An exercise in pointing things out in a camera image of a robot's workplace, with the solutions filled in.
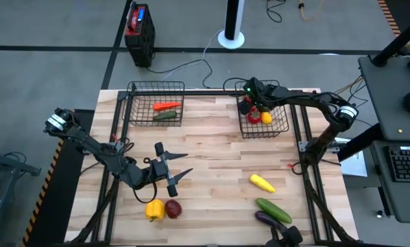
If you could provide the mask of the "orange carrot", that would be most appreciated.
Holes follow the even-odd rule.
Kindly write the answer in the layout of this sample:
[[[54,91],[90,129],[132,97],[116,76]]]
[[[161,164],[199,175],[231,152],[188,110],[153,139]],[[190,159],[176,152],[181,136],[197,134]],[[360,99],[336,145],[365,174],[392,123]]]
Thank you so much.
[[[153,110],[163,111],[163,110],[175,108],[181,105],[182,104],[180,102],[158,102],[158,103],[153,104]]]

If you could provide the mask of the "purple eggplant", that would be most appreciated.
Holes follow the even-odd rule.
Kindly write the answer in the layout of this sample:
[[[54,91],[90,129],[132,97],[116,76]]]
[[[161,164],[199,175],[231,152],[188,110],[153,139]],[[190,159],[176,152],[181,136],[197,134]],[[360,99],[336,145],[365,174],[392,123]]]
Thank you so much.
[[[278,221],[264,211],[255,212],[254,217],[264,224],[278,228]]]

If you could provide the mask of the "red fruit with green stem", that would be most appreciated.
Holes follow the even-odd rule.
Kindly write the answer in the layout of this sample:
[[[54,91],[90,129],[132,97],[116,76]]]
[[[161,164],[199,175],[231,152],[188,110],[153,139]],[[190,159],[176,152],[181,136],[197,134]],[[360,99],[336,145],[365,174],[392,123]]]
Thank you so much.
[[[257,107],[253,106],[249,113],[246,115],[247,120],[251,124],[258,124],[261,122],[261,112],[257,109]]]

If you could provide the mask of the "grey workstation desk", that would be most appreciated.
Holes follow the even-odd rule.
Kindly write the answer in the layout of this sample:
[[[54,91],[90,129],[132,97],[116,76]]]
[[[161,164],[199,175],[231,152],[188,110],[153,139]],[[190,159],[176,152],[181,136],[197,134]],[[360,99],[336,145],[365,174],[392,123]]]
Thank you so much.
[[[410,151],[410,113],[403,106],[404,96],[410,93],[409,61],[410,58],[391,58],[386,65],[377,67],[369,57],[358,59],[382,133],[371,143],[370,152],[379,170],[387,212],[401,223],[410,223],[410,182],[394,181],[387,151]]]

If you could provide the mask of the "dark green zucchini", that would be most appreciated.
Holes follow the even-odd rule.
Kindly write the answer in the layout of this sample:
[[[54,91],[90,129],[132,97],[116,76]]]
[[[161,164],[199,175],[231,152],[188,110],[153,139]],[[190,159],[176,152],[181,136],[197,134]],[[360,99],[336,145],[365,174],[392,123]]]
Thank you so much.
[[[153,116],[153,121],[165,121],[175,119],[178,116],[175,110],[167,111]]]

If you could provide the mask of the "black stand pole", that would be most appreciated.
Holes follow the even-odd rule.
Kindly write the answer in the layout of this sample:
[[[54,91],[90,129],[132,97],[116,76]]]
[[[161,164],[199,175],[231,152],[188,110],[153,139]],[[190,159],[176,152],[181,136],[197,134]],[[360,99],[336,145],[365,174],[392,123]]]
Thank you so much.
[[[400,33],[388,46],[386,46],[377,56],[371,58],[373,65],[383,67],[387,61],[398,51],[400,51],[410,41],[410,26]]]

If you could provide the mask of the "yellow bell pepper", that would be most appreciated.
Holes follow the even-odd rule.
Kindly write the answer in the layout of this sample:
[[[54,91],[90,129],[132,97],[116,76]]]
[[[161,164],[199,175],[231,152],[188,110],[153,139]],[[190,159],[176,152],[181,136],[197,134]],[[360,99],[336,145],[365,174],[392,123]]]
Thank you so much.
[[[165,205],[162,200],[155,199],[146,204],[145,216],[150,221],[161,220],[165,216]]]

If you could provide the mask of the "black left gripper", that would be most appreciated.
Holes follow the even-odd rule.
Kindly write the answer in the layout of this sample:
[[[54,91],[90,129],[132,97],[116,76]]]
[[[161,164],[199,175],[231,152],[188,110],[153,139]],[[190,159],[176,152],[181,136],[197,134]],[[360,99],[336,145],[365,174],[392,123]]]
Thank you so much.
[[[152,183],[160,179],[166,179],[169,196],[176,197],[178,195],[176,185],[184,176],[186,176],[189,172],[192,172],[193,168],[187,169],[173,176],[170,172],[168,161],[188,156],[188,154],[172,154],[164,149],[162,142],[156,143],[154,147],[156,156],[159,160],[154,159],[150,161],[151,172],[149,181]]]

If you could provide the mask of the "green cucumber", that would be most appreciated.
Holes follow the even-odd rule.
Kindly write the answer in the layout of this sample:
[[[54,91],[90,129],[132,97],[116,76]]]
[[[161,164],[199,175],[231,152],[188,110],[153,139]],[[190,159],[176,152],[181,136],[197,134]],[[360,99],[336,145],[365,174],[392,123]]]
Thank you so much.
[[[286,211],[275,205],[273,202],[264,198],[257,198],[255,200],[255,203],[260,209],[272,216],[274,219],[287,224],[293,222],[292,217]]]

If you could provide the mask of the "red and black case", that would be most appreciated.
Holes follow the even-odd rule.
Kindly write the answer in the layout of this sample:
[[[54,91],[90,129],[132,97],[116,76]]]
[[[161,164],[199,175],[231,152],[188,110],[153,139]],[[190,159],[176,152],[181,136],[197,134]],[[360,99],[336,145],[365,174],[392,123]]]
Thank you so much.
[[[125,24],[124,41],[137,67],[150,67],[154,54],[156,30],[145,3],[131,2]]]

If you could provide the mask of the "black keyboard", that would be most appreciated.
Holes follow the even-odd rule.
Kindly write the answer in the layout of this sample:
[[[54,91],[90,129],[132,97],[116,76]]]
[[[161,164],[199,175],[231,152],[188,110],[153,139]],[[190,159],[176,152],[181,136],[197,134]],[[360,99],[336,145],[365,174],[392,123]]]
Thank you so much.
[[[383,150],[392,180],[410,183],[410,146],[385,146]]]

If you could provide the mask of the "dark red apple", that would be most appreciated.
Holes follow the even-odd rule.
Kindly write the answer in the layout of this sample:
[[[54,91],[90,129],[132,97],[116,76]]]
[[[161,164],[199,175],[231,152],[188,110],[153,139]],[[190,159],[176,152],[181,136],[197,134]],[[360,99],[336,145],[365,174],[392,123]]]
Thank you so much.
[[[176,200],[168,200],[165,203],[165,213],[170,219],[177,219],[182,214],[182,206]]]

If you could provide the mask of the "black mat hazard edge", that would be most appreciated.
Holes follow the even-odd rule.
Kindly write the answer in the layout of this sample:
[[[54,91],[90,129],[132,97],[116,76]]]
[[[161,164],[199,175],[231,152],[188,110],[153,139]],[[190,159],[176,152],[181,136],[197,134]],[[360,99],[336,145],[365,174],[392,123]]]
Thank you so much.
[[[83,159],[76,143],[58,141],[18,247],[49,247],[65,241]]]

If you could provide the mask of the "white black pole stand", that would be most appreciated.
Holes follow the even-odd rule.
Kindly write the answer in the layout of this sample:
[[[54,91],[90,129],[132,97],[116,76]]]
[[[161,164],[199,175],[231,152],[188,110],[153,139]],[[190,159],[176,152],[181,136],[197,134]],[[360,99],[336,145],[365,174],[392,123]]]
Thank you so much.
[[[217,40],[226,49],[238,49],[245,42],[241,32],[245,0],[227,0],[224,30],[220,31]]]

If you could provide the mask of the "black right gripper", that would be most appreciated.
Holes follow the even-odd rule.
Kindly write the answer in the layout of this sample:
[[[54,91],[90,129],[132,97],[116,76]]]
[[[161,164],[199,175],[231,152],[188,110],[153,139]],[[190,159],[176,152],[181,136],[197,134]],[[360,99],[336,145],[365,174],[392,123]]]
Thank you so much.
[[[280,105],[280,100],[288,96],[288,88],[279,84],[264,84],[257,78],[246,80],[241,88],[244,97],[249,97],[249,103],[243,99],[237,104],[242,115],[249,113],[253,106],[260,112],[268,112]]]

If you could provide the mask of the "yellow corn cob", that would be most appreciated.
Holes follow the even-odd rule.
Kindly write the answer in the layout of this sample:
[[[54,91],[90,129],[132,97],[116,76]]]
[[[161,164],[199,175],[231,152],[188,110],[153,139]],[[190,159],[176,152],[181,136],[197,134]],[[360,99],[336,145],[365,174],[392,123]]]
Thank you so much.
[[[250,182],[260,189],[267,191],[269,193],[275,193],[276,189],[272,186],[267,180],[263,177],[259,176],[258,174],[252,174],[249,178]]]

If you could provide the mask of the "black metal rig frame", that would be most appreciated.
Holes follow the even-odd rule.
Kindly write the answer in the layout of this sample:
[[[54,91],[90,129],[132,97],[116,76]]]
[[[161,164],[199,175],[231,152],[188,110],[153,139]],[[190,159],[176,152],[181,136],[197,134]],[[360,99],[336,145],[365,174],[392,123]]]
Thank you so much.
[[[291,164],[298,158],[298,141],[306,130],[319,135],[326,127],[320,111],[287,107],[289,129],[272,139],[244,139],[239,129],[236,100],[219,91],[187,91],[182,125],[146,127],[123,124],[125,102],[118,90],[101,91],[91,125],[100,142],[127,136],[137,161],[153,157],[162,142],[173,153],[188,156],[169,162],[174,174],[193,168],[179,182],[179,218],[150,222],[144,202],[152,196],[167,200],[166,182],[132,191],[119,185],[117,200],[106,209],[98,239],[113,246],[261,245],[270,238],[265,224],[254,217],[257,198],[267,198],[293,219],[307,244],[334,234],[306,200],[304,183]],[[258,174],[276,189],[269,193],[252,184]]]

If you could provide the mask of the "black desk support beam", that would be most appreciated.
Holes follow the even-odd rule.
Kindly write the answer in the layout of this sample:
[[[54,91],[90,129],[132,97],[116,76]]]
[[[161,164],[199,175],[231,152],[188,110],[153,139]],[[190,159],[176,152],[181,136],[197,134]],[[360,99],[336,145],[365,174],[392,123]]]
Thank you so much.
[[[357,137],[351,139],[345,146],[343,146],[338,152],[337,156],[339,161],[344,161],[350,158],[352,155],[367,148],[373,141],[384,140],[383,132],[379,123],[374,124],[362,132]]]

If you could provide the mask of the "white paper sheet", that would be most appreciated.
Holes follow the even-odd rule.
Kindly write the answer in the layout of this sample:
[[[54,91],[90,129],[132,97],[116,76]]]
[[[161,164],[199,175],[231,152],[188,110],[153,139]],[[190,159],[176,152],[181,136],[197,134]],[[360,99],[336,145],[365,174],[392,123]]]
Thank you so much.
[[[367,177],[367,169],[363,151],[360,151],[344,161],[341,161],[340,164],[341,173],[343,175]]]

